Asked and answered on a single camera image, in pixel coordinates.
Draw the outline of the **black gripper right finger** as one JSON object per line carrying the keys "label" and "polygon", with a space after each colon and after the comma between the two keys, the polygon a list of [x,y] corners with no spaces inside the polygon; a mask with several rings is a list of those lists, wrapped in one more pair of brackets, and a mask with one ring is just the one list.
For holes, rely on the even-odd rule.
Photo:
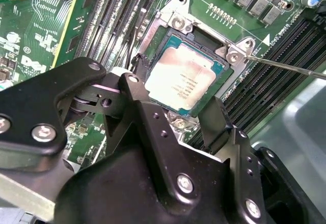
{"label": "black gripper right finger", "polygon": [[275,152],[255,150],[218,98],[201,111],[204,146],[227,167],[224,210],[231,223],[315,223],[316,208]]}

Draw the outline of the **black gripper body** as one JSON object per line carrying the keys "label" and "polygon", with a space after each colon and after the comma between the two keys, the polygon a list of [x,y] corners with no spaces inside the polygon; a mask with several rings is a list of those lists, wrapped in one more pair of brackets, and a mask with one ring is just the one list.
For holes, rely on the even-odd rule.
{"label": "black gripper body", "polygon": [[74,175],[57,198],[55,223],[244,223],[230,197],[228,167],[192,147],[181,150],[201,192],[190,213],[173,214],[158,199],[143,152],[134,146]]}

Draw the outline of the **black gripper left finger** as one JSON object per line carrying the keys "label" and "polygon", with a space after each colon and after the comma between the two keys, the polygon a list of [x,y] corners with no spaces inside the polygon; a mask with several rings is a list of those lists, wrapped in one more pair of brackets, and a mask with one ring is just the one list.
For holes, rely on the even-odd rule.
{"label": "black gripper left finger", "polygon": [[96,111],[120,122],[114,149],[139,144],[152,186],[165,204],[195,204],[200,190],[163,109],[150,101],[143,82],[132,73],[107,73],[90,58],[77,58],[1,92],[1,168],[43,172],[67,144],[65,116],[82,92],[99,88],[109,106]]}

